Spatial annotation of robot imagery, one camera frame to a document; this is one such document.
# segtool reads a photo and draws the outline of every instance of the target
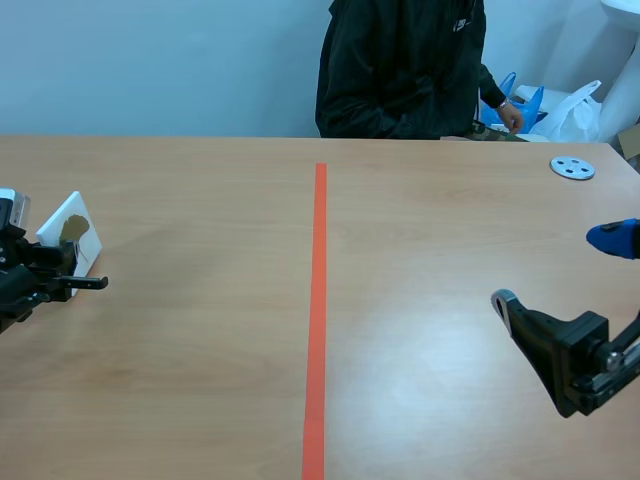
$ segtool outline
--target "black jacket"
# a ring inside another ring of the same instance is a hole
[[[482,99],[504,100],[481,64],[484,0],[334,0],[316,123],[323,137],[464,135]]]

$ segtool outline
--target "orange tape strip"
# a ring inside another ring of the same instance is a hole
[[[327,164],[316,165],[302,480],[324,480],[327,348]]]

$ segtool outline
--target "cardboard box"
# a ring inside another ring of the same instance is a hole
[[[620,147],[626,160],[640,155],[640,124],[618,135]]]

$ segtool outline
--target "black clamp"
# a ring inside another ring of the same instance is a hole
[[[107,277],[74,277],[76,245],[29,243],[23,228],[28,197],[0,189],[0,333],[23,322],[43,302],[66,302],[73,288],[101,290]]]
[[[509,290],[491,302],[565,418],[591,414],[640,375],[640,314],[610,341],[609,321],[597,313],[561,321],[525,308]]]

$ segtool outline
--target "person's hand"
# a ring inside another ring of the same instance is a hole
[[[513,135],[520,133],[522,127],[524,127],[524,117],[522,116],[522,112],[518,110],[514,105],[507,102],[507,104],[496,110],[498,112],[498,116],[504,126],[509,129],[509,133]]]

